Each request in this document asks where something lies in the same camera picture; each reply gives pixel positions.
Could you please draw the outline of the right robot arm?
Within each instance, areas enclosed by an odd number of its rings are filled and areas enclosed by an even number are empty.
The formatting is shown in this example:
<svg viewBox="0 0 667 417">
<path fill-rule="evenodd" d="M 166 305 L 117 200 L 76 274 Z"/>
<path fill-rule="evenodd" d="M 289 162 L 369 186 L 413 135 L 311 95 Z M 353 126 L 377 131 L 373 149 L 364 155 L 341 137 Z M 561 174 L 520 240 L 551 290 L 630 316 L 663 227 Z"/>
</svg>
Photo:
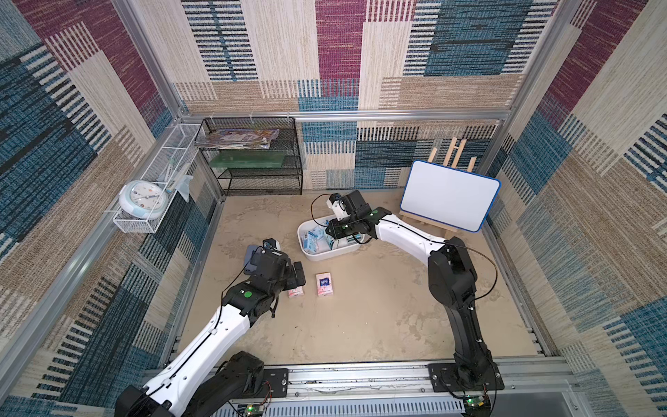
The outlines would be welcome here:
<svg viewBox="0 0 667 417">
<path fill-rule="evenodd" d="M 327 234 L 335 239 L 365 235 L 391 243 L 427 266 L 428 289 L 446 311 L 453 331 L 452 363 L 428 366 L 435 392 L 500 391 L 505 383 L 484 341 L 476 309 L 477 272 L 459 238 L 445 239 L 401 221 L 385 208 L 332 203 L 335 220 Z"/>
</svg>

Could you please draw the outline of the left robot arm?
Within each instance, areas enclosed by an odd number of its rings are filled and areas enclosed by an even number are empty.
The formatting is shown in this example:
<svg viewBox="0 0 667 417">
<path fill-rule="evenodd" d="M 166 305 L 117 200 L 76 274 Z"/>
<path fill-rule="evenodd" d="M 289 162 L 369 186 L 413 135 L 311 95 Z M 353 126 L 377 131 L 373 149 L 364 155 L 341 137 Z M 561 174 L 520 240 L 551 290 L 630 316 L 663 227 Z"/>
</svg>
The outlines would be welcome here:
<svg viewBox="0 0 667 417">
<path fill-rule="evenodd" d="M 291 262 L 269 238 L 250 257 L 255 269 L 222 294 L 209 323 L 157 376 L 129 386 L 116 400 L 116 416 L 210 416 L 242 394 L 258 394 L 264 363 L 239 352 L 216 374 L 224 354 L 266 313 L 275 314 L 281 293 L 305 284 L 300 262 Z"/>
</svg>

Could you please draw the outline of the white storage box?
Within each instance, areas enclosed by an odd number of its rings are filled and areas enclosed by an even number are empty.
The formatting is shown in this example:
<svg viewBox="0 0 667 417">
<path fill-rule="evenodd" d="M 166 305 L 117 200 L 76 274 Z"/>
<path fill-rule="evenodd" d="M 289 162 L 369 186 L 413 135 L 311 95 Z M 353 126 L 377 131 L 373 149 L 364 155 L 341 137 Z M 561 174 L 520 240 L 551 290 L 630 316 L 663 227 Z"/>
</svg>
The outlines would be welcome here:
<svg viewBox="0 0 667 417">
<path fill-rule="evenodd" d="M 365 235 L 356 235 L 356 240 L 353 237 L 335 240 L 325 232 L 328 224 L 335 219 L 334 215 L 320 217 L 303 222 L 298 227 L 297 237 L 300 249 L 307 259 L 312 262 L 324 261 L 340 255 L 347 255 L 361 247 L 361 242 L 366 239 Z"/>
</svg>

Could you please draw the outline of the light blue unicorn tissue pack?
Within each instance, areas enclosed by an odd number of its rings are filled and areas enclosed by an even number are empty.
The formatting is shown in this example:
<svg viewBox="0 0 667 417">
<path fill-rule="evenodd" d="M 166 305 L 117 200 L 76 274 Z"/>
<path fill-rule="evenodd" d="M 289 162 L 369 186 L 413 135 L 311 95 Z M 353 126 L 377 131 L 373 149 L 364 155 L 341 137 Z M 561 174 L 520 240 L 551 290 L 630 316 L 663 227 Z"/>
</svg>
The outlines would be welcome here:
<svg viewBox="0 0 667 417">
<path fill-rule="evenodd" d="M 328 241 L 325 237 L 325 229 L 315 226 L 309 229 L 303 238 L 303 248 L 307 254 L 316 255 L 328 250 Z"/>
</svg>

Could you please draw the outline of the pink Tempo tissue pack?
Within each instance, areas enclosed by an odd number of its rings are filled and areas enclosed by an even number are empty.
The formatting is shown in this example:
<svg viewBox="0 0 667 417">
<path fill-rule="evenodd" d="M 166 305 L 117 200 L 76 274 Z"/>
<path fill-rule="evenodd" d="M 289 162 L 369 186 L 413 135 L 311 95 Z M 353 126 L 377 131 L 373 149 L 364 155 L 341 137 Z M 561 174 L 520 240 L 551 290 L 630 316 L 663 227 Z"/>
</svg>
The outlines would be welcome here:
<svg viewBox="0 0 667 417">
<path fill-rule="evenodd" d="M 319 297 L 333 295 L 333 283 L 332 276 L 330 273 L 319 273 L 315 275 L 316 285 L 317 285 L 317 295 Z"/>
<path fill-rule="evenodd" d="M 299 297 L 299 296 L 304 296 L 304 288 L 297 287 L 297 288 L 293 288 L 293 289 L 288 290 L 288 297 L 289 298 L 295 298 L 295 297 Z"/>
</svg>

